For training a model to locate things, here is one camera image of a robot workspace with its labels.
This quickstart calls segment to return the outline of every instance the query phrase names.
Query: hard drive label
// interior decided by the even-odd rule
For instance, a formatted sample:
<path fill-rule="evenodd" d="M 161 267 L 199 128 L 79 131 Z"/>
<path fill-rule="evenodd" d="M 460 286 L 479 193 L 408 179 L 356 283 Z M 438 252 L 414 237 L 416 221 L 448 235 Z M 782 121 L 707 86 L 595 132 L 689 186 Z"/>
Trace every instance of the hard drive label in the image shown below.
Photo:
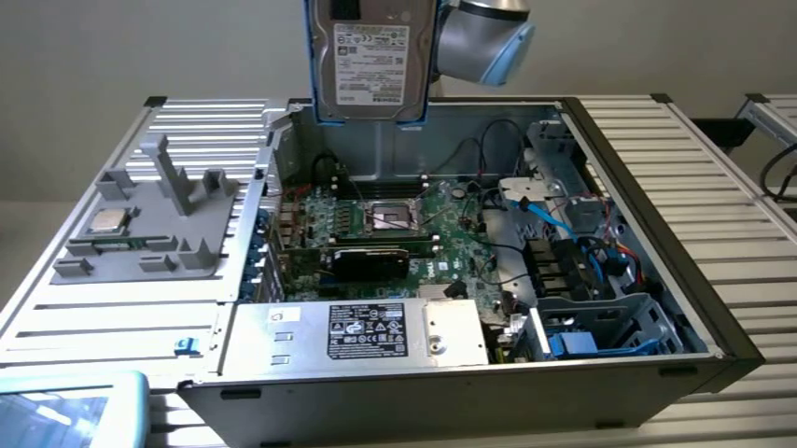
<path fill-rule="evenodd" d="M 339 105 L 402 105 L 408 26 L 335 23 Z"/>

